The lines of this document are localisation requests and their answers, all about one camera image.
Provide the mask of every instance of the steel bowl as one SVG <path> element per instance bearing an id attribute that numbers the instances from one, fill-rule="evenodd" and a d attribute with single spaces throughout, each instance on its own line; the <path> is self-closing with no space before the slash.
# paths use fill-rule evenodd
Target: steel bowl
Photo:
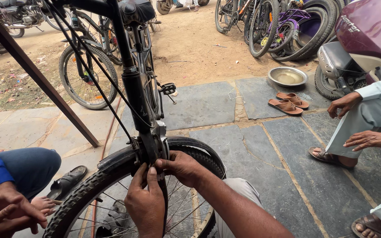
<path id="1" fill-rule="evenodd" d="M 308 81 L 308 75 L 292 67 L 277 67 L 268 71 L 268 78 L 282 87 L 294 87 Z"/>

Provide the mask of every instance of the maroon scooter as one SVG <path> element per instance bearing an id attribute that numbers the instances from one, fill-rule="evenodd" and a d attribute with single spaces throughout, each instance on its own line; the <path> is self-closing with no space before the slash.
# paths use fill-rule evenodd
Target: maroon scooter
<path id="1" fill-rule="evenodd" d="M 335 25 L 336 36 L 317 52 L 316 89 L 336 100 L 381 80 L 381 0 L 354 0 Z"/>

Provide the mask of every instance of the black fender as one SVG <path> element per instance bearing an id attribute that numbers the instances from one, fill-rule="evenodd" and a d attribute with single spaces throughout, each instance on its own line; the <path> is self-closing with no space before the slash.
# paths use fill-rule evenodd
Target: black fender
<path id="1" fill-rule="evenodd" d="M 101 46 L 100 43 L 98 42 L 94 42 L 94 41 L 91 41 L 91 40 L 88 40 L 88 39 L 82 39 L 85 43 L 88 43 L 90 45 L 94 45 L 96 48 L 98 48 L 98 50 L 102 51 L 102 52 L 105 52 L 104 49 L 103 49 L 103 46 Z M 64 39 L 62 40 L 61 42 L 69 42 L 67 39 Z"/>
<path id="2" fill-rule="evenodd" d="M 223 161 L 221 161 L 219 155 L 214 151 L 214 149 L 202 141 L 184 136 L 170 136 L 167 138 L 167 143 L 169 147 L 181 145 L 203 149 L 213 158 L 214 161 L 221 165 L 221 172 L 223 174 L 226 172 L 226 167 L 224 166 Z M 103 172 L 109 172 L 121 165 L 129 163 L 131 160 L 136 161 L 136 154 L 133 151 L 132 146 L 127 146 L 103 159 L 97 165 L 97 168 Z"/>

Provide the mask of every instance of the man's hand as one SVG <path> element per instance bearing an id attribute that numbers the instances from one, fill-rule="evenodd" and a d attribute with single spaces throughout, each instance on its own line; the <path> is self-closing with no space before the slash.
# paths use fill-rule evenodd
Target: man's hand
<path id="1" fill-rule="evenodd" d="M 42 228 L 47 227 L 47 218 L 36 209 L 29 201 L 16 190 L 12 182 L 3 182 L 0 184 L 0 211 L 10 204 L 16 204 L 16 209 L 9 215 L 9 219 L 15 219 L 23 216 L 33 218 L 35 223 L 30 226 L 33 234 L 38 233 L 37 223 Z"/>
<path id="2" fill-rule="evenodd" d="M 381 147 L 381 132 L 366 130 L 355 133 L 349 137 L 343 146 L 351 147 L 355 145 L 358 146 L 352 151 L 359 151 L 368 147 Z"/>
<path id="3" fill-rule="evenodd" d="M 182 151 L 170 150 L 170 160 L 158 159 L 155 166 L 165 169 L 166 175 L 174 175 L 183 185 L 197 188 L 201 177 L 209 170 Z"/>
<path id="4" fill-rule="evenodd" d="M 164 226 L 164 197 L 154 167 L 149 169 L 146 176 L 148 190 L 142 189 L 146 167 L 146 163 L 142 164 L 135 173 L 124 203 L 138 228 L 140 238 L 161 238 Z"/>
<path id="5" fill-rule="evenodd" d="M 11 215 L 18 209 L 15 204 L 10 204 L 0 211 L 0 238 L 9 238 L 16 231 L 24 230 L 32 225 L 36 224 L 35 220 L 29 216 L 22 216 L 15 219 L 9 219 Z M 50 209 L 40 211 L 42 214 L 46 214 Z"/>
<path id="6" fill-rule="evenodd" d="M 362 101 L 361 94 L 353 92 L 343 96 L 338 100 L 332 101 L 327 111 L 329 112 L 331 118 L 338 116 L 339 119 L 342 119 L 342 117 L 345 116 L 345 114 L 352 108 L 352 106 L 360 101 Z M 342 111 L 339 113 L 339 115 L 337 115 L 338 108 L 342 108 Z"/>

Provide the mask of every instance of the metal pole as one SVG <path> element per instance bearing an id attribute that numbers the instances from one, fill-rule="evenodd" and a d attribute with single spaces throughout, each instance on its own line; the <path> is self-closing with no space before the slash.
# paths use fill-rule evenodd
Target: metal pole
<path id="1" fill-rule="evenodd" d="M 7 30 L 0 23 L 0 43 L 7 49 L 11 56 L 19 65 L 29 74 L 29 76 L 38 84 L 44 93 L 55 103 L 55 105 L 67 116 L 73 125 L 82 133 L 93 147 L 98 147 L 98 140 L 93 136 L 85 124 L 80 120 L 76 113 L 62 99 L 55 88 L 48 82 L 45 76 L 29 59 L 26 53 L 8 34 Z"/>

